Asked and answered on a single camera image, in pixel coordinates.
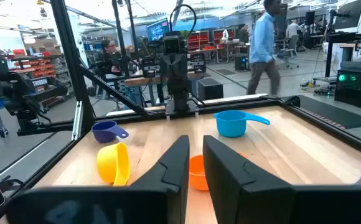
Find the floor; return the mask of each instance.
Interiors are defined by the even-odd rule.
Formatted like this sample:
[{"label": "floor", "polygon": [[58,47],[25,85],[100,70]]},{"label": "floor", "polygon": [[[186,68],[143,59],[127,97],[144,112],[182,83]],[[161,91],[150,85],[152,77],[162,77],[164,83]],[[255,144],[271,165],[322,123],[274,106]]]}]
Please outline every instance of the floor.
[{"label": "floor", "polygon": [[[283,69],[281,62],[278,60],[281,67],[281,86],[279,89],[279,96],[291,95],[305,95],[317,99],[321,102],[345,109],[352,113],[361,115],[361,108],[357,108],[346,103],[334,101],[333,97],[314,96],[312,93],[306,93],[300,90],[300,84],[306,83],[313,77],[324,76],[325,63],[323,62],[322,53],[317,50],[309,52],[301,52],[297,60],[292,62],[298,63],[299,68]],[[335,75],[337,64],[332,66],[332,75]],[[226,69],[234,72],[232,75],[222,75],[218,69]],[[237,72],[234,69],[234,62],[226,63],[211,63],[207,66],[207,78],[213,78],[219,83],[223,84],[224,97],[245,95],[248,82],[251,77],[251,72]],[[270,88],[270,80],[263,74],[257,93],[267,93]],[[154,94],[157,98],[156,88],[154,86]],[[148,88],[143,88],[144,98],[150,99]],[[99,100],[97,98],[90,98],[90,101],[95,109],[97,116],[104,116],[106,113],[116,109],[116,103],[111,100]],[[54,121],[72,120],[74,117],[76,99],[71,98],[68,101],[53,107],[47,116]],[[0,110],[2,120],[9,130],[9,135],[6,138],[0,137],[0,171],[8,169],[9,171],[0,174],[0,179],[7,175],[15,178],[26,180],[38,169],[41,168],[53,155],[59,152],[66,144],[70,142],[70,132],[53,133],[53,134],[38,134],[33,136],[19,137],[16,134],[18,130],[17,119],[11,116],[5,109]],[[356,134],[361,137],[361,128],[348,129],[348,132]],[[23,155],[28,154],[27,157],[19,159]]]}]

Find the woman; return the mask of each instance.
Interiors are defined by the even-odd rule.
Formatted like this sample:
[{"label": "woman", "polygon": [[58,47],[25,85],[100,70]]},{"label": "woman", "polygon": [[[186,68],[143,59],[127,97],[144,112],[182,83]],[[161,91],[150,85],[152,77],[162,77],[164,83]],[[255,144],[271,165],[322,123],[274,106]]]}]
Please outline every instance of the woman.
[{"label": "woman", "polygon": [[105,74],[113,73],[114,75],[121,76],[120,63],[118,61],[119,54],[116,52],[116,44],[112,40],[104,40],[101,42],[103,55],[105,60]]}]

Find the chair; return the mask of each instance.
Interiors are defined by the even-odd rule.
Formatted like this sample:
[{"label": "chair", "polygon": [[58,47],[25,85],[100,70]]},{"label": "chair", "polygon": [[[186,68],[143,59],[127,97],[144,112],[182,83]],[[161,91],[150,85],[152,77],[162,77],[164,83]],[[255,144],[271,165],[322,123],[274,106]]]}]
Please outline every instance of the chair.
[{"label": "chair", "polygon": [[298,35],[292,36],[288,45],[288,49],[281,49],[278,53],[278,58],[285,62],[286,68],[293,69],[293,65],[299,68],[298,64],[289,61],[289,59],[294,59],[298,56],[297,53],[298,37],[299,37]]}]

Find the dark pants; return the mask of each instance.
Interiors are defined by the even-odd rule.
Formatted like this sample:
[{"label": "dark pants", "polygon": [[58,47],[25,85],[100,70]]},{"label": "dark pants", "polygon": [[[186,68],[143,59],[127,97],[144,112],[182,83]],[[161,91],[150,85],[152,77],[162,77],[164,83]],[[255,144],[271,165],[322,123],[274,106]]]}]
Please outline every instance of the dark pants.
[{"label": "dark pants", "polygon": [[275,63],[255,62],[251,64],[251,80],[248,83],[247,95],[255,94],[256,88],[263,72],[268,74],[270,79],[270,94],[277,95],[280,85],[280,75]]}]

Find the dark blue measuring cup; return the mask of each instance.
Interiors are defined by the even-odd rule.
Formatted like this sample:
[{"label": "dark blue measuring cup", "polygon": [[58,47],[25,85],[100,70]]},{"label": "dark blue measuring cup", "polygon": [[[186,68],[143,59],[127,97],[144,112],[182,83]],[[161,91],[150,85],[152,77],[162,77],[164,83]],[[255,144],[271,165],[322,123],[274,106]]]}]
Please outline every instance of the dark blue measuring cup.
[{"label": "dark blue measuring cup", "polygon": [[213,115],[217,119],[219,134],[235,138],[245,133],[246,121],[257,121],[269,125],[270,121],[244,111],[228,110]]},{"label": "dark blue measuring cup", "polygon": [[92,126],[92,133],[100,143],[110,142],[118,137],[126,138],[129,134],[120,128],[115,121],[104,121]]}]

